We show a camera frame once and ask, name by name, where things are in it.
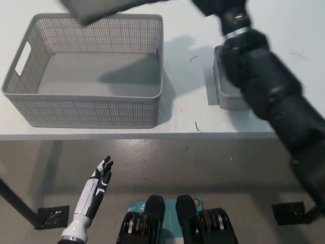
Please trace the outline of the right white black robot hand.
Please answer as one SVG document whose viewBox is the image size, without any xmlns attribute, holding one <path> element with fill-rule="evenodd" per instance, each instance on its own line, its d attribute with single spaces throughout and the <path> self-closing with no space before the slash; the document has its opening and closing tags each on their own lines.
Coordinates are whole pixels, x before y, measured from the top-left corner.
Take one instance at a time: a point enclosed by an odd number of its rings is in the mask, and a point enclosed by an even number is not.
<svg viewBox="0 0 325 244">
<path fill-rule="evenodd" d="M 224 36 L 239 29 L 251 28 L 246 0 L 195 0 L 195 6 L 206 16 L 215 15 L 221 22 Z"/>
</svg>

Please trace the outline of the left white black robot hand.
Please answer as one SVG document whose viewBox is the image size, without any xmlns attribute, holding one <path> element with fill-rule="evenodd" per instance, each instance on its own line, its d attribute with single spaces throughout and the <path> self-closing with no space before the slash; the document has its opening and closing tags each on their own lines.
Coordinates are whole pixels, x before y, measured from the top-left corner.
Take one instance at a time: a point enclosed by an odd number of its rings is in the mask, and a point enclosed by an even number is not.
<svg viewBox="0 0 325 244">
<path fill-rule="evenodd" d="M 74 214 L 86 216 L 90 221 L 90 225 L 98 211 L 111 179 L 112 165 L 113 161 L 111 161 L 110 156 L 107 156 L 100 162 L 91 177 L 86 182 L 77 203 Z"/>
</svg>

